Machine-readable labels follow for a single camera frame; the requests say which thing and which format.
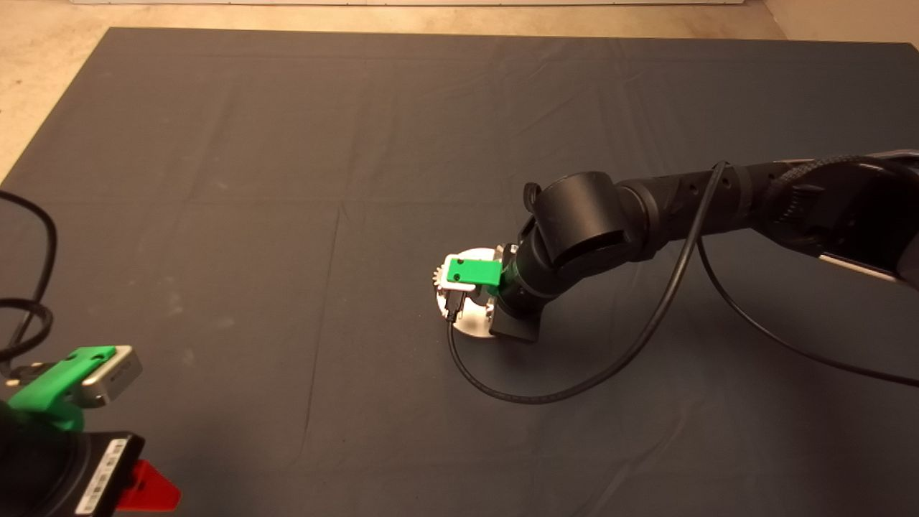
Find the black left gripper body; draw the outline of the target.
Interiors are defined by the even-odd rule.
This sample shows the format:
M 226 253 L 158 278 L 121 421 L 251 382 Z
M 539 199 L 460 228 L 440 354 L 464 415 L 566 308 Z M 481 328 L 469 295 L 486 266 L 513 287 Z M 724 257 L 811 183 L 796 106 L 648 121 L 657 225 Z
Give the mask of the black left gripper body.
M 2 432 L 3 516 L 113 516 L 146 442 L 131 432 Z

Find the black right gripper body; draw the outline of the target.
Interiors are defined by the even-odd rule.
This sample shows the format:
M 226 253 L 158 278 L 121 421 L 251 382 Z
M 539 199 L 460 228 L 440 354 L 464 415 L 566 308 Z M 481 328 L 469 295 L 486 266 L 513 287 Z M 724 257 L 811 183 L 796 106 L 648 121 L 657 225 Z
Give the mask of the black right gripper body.
M 524 289 L 499 291 L 493 302 L 490 333 L 522 343 L 535 343 L 541 336 L 543 299 Z

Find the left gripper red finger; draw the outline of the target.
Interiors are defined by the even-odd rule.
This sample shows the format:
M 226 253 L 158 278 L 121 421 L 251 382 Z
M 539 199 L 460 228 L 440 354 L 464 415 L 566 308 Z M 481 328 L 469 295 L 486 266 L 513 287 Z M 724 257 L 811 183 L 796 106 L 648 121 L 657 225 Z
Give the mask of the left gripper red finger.
M 118 510 L 127 513 L 171 513 L 177 510 L 181 491 L 149 461 L 137 460 L 128 484 L 118 498 Z

